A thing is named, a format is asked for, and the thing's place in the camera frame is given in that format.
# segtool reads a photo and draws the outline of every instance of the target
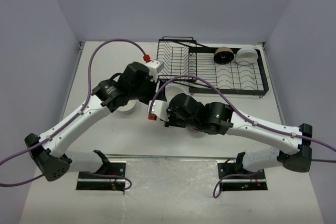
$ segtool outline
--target black wire dish rack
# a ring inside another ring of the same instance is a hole
[[[233,60],[224,65],[215,63],[214,53],[218,48],[197,43],[193,37],[163,37],[159,39],[156,58],[164,62],[159,75],[161,81],[183,74],[201,77],[214,85],[223,94],[245,94],[263,97],[268,91],[261,53],[255,64],[240,65]],[[235,54],[240,48],[231,48]],[[189,87],[189,93],[215,93],[203,82],[195,79],[175,81]]]

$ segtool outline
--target black mounting bracket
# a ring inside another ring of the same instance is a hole
[[[230,159],[226,162],[217,163],[217,167],[219,179],[227,175],[237,174],[235,171],[235,163],[230,162]],[[225,179],[221,182],[219,188],[222,191],[268,190],[264,170],[262,170],[258,175],[251,176],[251,178],[231,177]]]
[[[126,163],[104,163],[95,173],[124,177],[126,173]],[[116,181],[115,179],[100,178],[86,172],[80,172],[78,174],[76,190],[125,191],[125,180]]]

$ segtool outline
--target dish rack tray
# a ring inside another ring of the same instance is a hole
[[[197,43],[193,37],[163,37],[159,39],[156,58],[164,62],[159,75],[162,81],[183,74],[201,77],[223,94],[258,95],[268,91],[268,83],[260,50],[255,64],[240,65],[233,60],[224,65],[215,63],[217,47]],[[240,48],[231,48],[235,54]],[[178,79],[175,83],[188,86],[189,93],[213,94],[215,91],[195,79]]]

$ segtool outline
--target cable clip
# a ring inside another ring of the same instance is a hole
[[[50,136],[50,135],[46,135],[46,139],[47,139],[47,140],[49,140],[49,141],[51,141],[51,140],[52,140],[52,138],[51,138],[51,136]]]

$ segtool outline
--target white bowl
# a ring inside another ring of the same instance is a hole
[[[168,85],[165,88],[167,102],[170,102],[177,94],[181,94],[181,93],[185,94],[184,90],[175,85]]]
[[[136,103],[137,103],[136,100],[131,100],[125,106],[117,108],[117,111],[122,113],[130,113],[134,109]]]
[[[240,65],[255,64],[258,61],[258,53],[252,47],[243,47],[237,51],[235,59]]]

